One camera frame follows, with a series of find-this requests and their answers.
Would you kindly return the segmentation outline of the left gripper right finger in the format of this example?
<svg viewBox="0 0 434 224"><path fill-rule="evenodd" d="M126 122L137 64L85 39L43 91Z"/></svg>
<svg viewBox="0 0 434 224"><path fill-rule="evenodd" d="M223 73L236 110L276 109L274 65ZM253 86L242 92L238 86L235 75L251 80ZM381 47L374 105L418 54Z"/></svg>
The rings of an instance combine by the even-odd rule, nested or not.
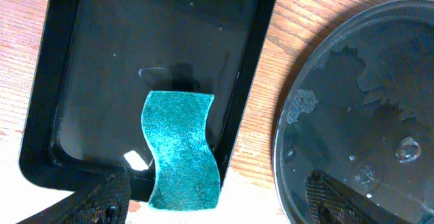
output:
<svg viewBox="0 0 434 224"><path fill-rule="evenodd" d="M307 178L305 196L318 224L407 223L319 169Z"/></svg>

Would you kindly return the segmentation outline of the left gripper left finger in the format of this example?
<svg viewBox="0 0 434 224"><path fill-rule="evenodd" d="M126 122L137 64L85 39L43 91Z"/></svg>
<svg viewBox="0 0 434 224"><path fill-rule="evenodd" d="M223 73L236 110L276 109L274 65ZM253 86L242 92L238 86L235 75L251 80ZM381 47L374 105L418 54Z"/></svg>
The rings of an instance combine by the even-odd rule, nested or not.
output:
<svg viewBox="0 0 434 224"><path fill-rule="evenodd" d="M130 176L118 166L106 176L58 203L24 219L26 223L104 223L123 224L131 197Z"/></svg>

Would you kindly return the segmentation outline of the green sponge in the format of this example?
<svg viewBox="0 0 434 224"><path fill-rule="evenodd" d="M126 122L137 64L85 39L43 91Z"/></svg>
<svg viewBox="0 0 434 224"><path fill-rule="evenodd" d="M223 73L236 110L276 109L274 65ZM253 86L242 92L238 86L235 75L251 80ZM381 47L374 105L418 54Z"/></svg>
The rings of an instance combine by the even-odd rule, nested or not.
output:
<svg viewBox="0 0 434 224"><path fill-rule="evenodd" d="M151 208L193 211L217 206L220 173L205 135L213 100L211 94L149 92L141 126L155 161Z"/></svg>

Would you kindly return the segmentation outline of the black round tray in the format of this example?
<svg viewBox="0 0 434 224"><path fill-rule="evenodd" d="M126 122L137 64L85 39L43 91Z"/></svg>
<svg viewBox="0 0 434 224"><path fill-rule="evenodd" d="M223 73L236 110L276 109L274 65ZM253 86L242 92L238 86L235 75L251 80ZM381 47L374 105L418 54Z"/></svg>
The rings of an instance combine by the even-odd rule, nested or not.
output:
<svg viewBox="0 0 434 224"><path fill-rule="evenodd" d="M273 175L291 223L319 169L407 223L433 222L433 1L395 0L331 32L277 122Z"/></svg>

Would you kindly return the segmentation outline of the black rectangular tray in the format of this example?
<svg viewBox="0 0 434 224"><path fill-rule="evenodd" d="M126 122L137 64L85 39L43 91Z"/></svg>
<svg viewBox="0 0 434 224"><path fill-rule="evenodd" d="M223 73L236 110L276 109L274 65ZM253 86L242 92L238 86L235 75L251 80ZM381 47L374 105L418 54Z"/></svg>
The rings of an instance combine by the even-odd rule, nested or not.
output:
<svg viewBox="0 0 434 224"><path fill-rule="evenodd" d="M132 199L155 165L140 125L152 90L212 94L206 137L229 167L276 0L49 0L19 168L40 187L76 191L135 151Z"/></svg>

